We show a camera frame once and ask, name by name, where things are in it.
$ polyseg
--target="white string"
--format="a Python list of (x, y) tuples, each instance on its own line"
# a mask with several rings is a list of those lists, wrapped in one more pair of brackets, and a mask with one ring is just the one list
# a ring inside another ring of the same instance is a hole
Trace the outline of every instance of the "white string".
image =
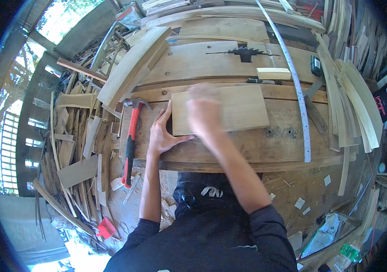
[(210, 197), (221, 198), (223, 195), (223, 191), (219, 191), (219, 189), (216, 189), (213, 186), (207, 186), (206, 188), (204, 188), (201, 192), (201, 195), (206, 195), (207, 192), (209, 192)]

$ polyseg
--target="hand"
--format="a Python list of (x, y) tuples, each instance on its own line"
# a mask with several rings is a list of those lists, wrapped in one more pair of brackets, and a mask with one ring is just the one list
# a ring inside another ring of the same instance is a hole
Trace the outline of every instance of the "hand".
[(188, 91), (191, 99), (186, 102), (187, 122), (192, 132), (202, 138), (222, 132), (218, 91), (209, 84), (195, 84)]
[(172, 102), (169, 100), (167, 110), (161, 110), (151, 126), (147, 156), (159, 157), (174, 145), (194, 139), (193, 135), (174, 137), (166, 130), (166, 123), (172, 112)]

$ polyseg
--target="metal ruler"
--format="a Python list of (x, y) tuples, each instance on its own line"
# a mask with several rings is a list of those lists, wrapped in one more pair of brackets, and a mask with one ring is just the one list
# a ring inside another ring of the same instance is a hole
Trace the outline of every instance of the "metal ruler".
[(281, 49), (283, 50), (284, 56), (286, 57), (287, 64), (289, 65), (290, 72), (292, 73), (293, 82), (295, 84), (296, 95), (298, 97), (299, 110), (301, 112), (302, 118), (302, 131), (304, 134), (304, 161), (311, 161), (311, 144), (310, 144), (310, 128), (308, 126), (308, 117), (307, 117), (307, 109), (305, 108), (304, 94), (302, 93), (301, 84), (299, 82), (298, 74), (296, 74), (295, 66), (293, 65), (292, 58), (290, 57), (289, 51), (287, 50), (286, 45), (284, 44), (283, 38), (277, 30), (277, 27), (272, 22), (272, 19), (267, 15), (266, 11), (258, 2), (255, 0), (258, 7), (261, 9), (263, 14), (266, 16), (267, 21), (273, 29), (273, 32), (277, 36), (278, 42), (280, 43)]

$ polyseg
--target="hammer head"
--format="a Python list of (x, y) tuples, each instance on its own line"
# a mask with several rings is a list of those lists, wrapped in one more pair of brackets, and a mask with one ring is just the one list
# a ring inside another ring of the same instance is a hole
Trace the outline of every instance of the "hammer head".
[(148, 102), (145, 101), (143, 98), (140, 98), (140, 97), (135, 97), (133, 99), (129, 99), (129, 98), (126, 98), (124, 100), (124, 106), (133, 106), (134, 109), (137, 109), (139, 108), (139, 105), (143, 103), (148, 109), (151, 109), (151, 107), (149, 106)]

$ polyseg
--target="red dustpan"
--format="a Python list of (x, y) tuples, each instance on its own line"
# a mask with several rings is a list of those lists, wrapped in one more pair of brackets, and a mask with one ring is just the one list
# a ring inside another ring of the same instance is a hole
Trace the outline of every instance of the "red dustpan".
[(97, 233), (96, 236), (103, 236), (104, 239), (108, 239), (116, 231), (114, 225), (110, 222), (107, 216), (104, 216), (103, 220), (98, 225), (98, 230), (100, 233)]

